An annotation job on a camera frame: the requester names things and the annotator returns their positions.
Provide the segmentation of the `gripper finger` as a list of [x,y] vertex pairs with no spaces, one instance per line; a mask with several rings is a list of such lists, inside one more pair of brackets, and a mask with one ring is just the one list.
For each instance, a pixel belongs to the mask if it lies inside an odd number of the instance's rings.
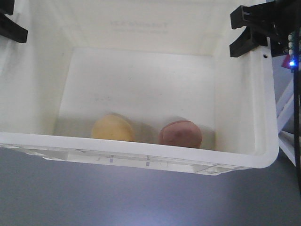
[[0,13],[4,15],[13,15],[15,0],[0,0]]
[[0,35],[18,43],[26,43],[28,31],[1,14]]

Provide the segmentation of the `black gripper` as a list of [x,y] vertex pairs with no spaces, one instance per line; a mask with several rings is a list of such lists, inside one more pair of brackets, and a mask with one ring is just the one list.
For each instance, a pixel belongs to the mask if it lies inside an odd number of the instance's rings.
[[295,30],[297,4],[298,0],[267,0],[273,2],[273,5],[253,5],[239,6],[230,14],[231,28],[238,29],[245,26],[241,35],[230,44],[230,57],[240,57],[245,53],[257,48],[258,46],[267,46],[267,36],[257,32],[255,29],[270,30],[273,13],[273,29],[282,41],[275,41],[270,38],[271,55],[279,57],[289,55],[293,49],[292,37],[289,38]]

